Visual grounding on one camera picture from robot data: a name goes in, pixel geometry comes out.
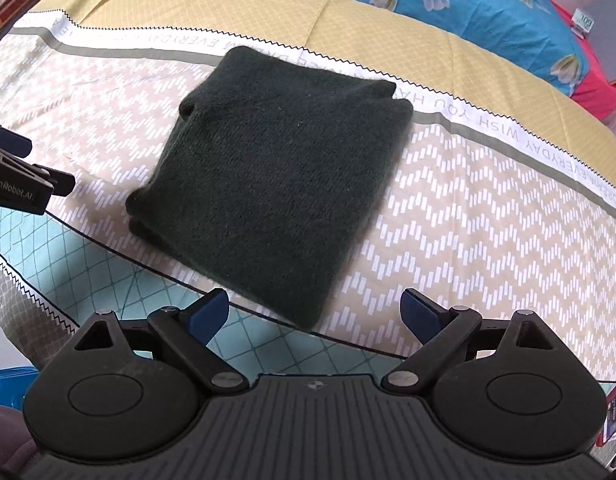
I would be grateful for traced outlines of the dark green knit sweater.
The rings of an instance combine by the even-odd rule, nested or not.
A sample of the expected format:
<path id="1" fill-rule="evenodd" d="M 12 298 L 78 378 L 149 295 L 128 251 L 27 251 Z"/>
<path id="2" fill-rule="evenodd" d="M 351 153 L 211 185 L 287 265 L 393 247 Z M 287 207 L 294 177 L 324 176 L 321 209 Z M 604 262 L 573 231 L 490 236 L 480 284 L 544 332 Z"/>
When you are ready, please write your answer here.
<path id="1" fill-rule="evenodd" d="M 396 88 L 231 49 L 128 196 L 130 231 L 309 330 L 407 140 Z"/>

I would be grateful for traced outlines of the patterned beige yellow bedspread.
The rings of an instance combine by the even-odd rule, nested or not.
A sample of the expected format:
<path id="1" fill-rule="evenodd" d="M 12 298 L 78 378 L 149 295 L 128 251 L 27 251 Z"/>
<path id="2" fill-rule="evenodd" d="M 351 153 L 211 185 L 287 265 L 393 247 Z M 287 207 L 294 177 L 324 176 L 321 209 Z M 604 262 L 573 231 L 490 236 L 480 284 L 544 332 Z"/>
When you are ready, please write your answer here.
<path id="1" fill-rule="evenodd" d="M 41 0 L 0 41 L 0 124 L 70 172 L 44 216 L 0 207 L 0 327 L 36 365 L 100 309 L 145 318 L 212 288 L 128 229 L 183 98 L 247 46 L 387 78 L 415 120 L 314 333 L 231 299 L 210 347 L 248 377 L 382 375 L 419 348 L 415 288 L 487 318 L 536 311 L 616 381 L 616 140 L 538 78 L 353 0 Z"/>

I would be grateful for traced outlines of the blue plastic bin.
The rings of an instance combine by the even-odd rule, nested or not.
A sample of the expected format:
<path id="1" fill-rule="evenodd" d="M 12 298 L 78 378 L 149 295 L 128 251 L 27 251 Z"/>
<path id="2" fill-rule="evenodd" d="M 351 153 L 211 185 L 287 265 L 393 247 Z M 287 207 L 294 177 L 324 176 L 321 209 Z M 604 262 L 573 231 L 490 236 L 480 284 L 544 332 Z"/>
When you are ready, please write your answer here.
<path id="1" fill-rule="evenodd" d="M 0 405 L 21 410 L 28 389 L 39 376 L 33 366 L 18 366 L 0 370 Z"/>

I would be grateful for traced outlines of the small white digital clock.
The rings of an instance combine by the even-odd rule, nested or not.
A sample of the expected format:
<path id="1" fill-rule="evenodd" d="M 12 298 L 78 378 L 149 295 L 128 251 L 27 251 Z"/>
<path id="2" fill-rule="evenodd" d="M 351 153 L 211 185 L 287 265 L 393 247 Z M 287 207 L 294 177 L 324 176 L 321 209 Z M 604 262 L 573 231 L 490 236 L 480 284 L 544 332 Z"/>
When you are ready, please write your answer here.
<path id="1" fill-rule="evenodd" d="M 585 10 L 577 8 L 571 15 L 571 29 L 580 38 L 585 39 L 594 26 L 594 18 Z"/>

